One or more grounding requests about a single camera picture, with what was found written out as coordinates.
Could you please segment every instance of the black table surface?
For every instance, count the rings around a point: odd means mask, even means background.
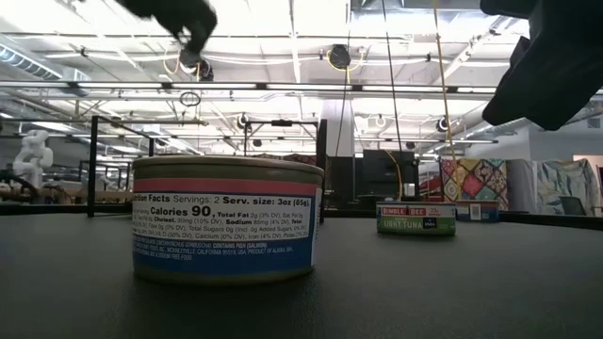
[[[132,274],[129,217],[0,217],[0,338],[603,338],[603,233],[327,219],[313,274],[184,287]]]

